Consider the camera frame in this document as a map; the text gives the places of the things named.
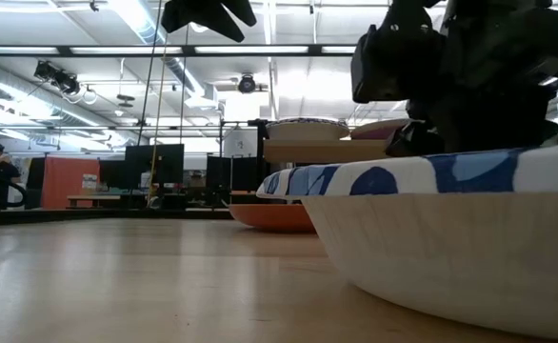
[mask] white paper bowl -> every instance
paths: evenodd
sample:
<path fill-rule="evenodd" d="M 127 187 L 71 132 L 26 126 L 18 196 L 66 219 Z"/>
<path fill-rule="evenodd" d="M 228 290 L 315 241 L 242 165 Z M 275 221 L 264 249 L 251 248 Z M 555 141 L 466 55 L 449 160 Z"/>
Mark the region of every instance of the white paper bowl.
<path fill-rule="evenodd" d="M 349 127 L 326 119 L 295 118 L 270 123 L 267 132 L 274 140 L 339 140 L 349 135 Z"/>
<path fill-rule="evenodd" d="M 452 185 L 464 193 L 442 186 L 443 169 L 467 173 L 467 165 L 450 165 L 453 156 L 282 171 L 258 193 L 301 199 L 332 262 L 369 293 L 448 319 L 558 338 L 558 148 L 518 151 L 503 162 L 492 159 L 497 153 L 465 155 L 471 169 L 485 161 L 496 168 Z M 374 168 L 393 175 L 396 192 L 351 195 Z M 511 192 L 497 188 L 506 171 Z M 379 191 L 372 182 L 379 178 L 364 181 Z"/>

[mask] ceiling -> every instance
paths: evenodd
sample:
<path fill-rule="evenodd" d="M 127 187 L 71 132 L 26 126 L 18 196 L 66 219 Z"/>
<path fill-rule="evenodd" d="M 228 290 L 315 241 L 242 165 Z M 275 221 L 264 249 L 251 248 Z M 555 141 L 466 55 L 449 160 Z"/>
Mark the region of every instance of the ceiling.
<path fill-rule="evenodd" d="M 125 0 L 124 3 L 130 3 L 130 0 Z M 314 14 L 310 13 L 309 0 L 254 0 L 251 3 L 258 25 L 249 28 L 238 20 L 237 23 L 246 36 L 243 43 L 259 45 L 353 45 L 367 31 L 369 25 L 383 21 L 388 9 L 388 0 L 314 0 Z M 89 1 L 0 1 L 0 45 L 142 44 L 138 35 L 108 2 L 96 1 L 96 4 L 100 10 L 93 12 L 89 9 Z M 159 2 L 148 1 L 147 6 L 151 17 L 155 19 Z M 444 13 L 444 5 L 431 9 L 429 13 L 437 27 Z M 168 41 L 174 45 L 236 44 L 213 31 L 197 32 L 192 27 L 170 34 Z M 159 112 L 163 118 L 178 120 L 182 111 L 188 123 L 186 125 L 218 122 L 216 110 L 183 106 L 182 89 L 172 88 L 172 85 L 179 83 L 169 70 L 165 69 L 163 73 L 164 64 L 159 58 L 151 60 L 151 68 L 149 58 L 126 58 L 123 76 L 125 84 L 120 90 L 121 61 L 116 58 L 0 57 L 0 69 L 38 85 L 39 80 L 33 77 L 38 60 L 50 61 L 60 69 L 77 74 L 78 80 L 89 85 L 98 98 L 94 104 L 80 101 L 76 105 L 111 123 L 132 125 L 143 113 L 146 117 L 156 117 Z M 350 125 L 361 125 L 406 116 L 405 104 L 402 102 L 379 102 L 365 106 L 354 104 L 350 93 L 350 58 L 347 57 L 275 57 L 271 64 L 267 57 L 191 57 L 183 62 L 199 83 L 216 86 L 221 100 L 237 94 L 234 80 L 240 78 L 244 72 L 252 73 L 256 83 L 269 85 L 269 66 L 273 66 L 276 71 L 273 84 L 276 118 L 328 117 L 348 120 Z M 149 72 L 152 82 L 146 97 Z M 60 94 L 48 84 L 41 88 Z M 36 96 L 38 92 L 34 91 L 32 96 Z M 115 113 L 120 102 L 116 99 L 119 92 L 136 98 L 132 102 L 133 107 L 122 116 Z M 263 106 L 260 111 L 262 117 L 271 117 L 267 91 L 254 95 L 251 99 Z M 189 131 L 185 135 L 202 134 Z"/>

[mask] metal frame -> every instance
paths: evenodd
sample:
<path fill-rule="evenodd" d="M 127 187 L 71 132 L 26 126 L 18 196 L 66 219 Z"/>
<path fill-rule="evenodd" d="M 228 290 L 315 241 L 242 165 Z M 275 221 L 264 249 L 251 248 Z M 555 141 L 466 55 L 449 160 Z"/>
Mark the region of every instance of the metal frame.
<path fill-rule="evenodd" d="M 197 52 L 196 48 L 217 48 L 217 49 L 241 49 L 241 48 L 290 48 L 299 47 L 307 48 L 306 52 Z M 167 53 L 166 57 L 351 57 L 352 52 L 324 52 L 323 48 L 348 48 L 355 49 L 355 45 L 351 44 L 282 44 L 282 45 L 168 45 L 168 50 L 179 50 L 180 52 Z M 2 52 L 0 57 L 62 57 L 62 58 L 143 58 L 143 57 L 163 57 L 165 47 L 157 47 L 152 53 L 145 52 L 99 52 L 99 53 L 74 53 L 74 48 L 86 49 L 125 49 L 125 50 L 149 50 L 149 46 L 129 45 L 129 46 L 80 46 L 80 45 L 57 45 L 57 46 L 32 46 L 19 45 L 8 46 L 0 45 Z M 47 52 L 27 51 L 30 49 L 50 49 Z"/>

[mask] orange bowl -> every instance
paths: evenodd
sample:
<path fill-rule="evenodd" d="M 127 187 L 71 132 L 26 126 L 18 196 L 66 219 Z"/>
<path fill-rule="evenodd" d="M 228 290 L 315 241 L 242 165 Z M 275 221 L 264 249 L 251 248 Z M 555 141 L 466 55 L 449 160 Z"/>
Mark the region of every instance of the orange bowl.
<path fill-rule="evenodd" d="M 230 214 L 241 223 L 272 232 L 315 232 L 302 205 L 230 205 Z"/>

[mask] black monitor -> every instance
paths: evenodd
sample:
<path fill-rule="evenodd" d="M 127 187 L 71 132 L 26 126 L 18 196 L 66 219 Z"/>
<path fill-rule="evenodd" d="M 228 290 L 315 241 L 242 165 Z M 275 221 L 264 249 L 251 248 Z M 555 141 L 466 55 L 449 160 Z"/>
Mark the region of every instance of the black monitor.
<path fill-rule="evenodd" d="M 142 172 L 151 169 L 153 146 L 127 147 L 125 152 L 126 188 L 137 188 Z M 184 181 L 184 145 L 156 146 L 156 170 L 153 182 L 181 184 Z"/>

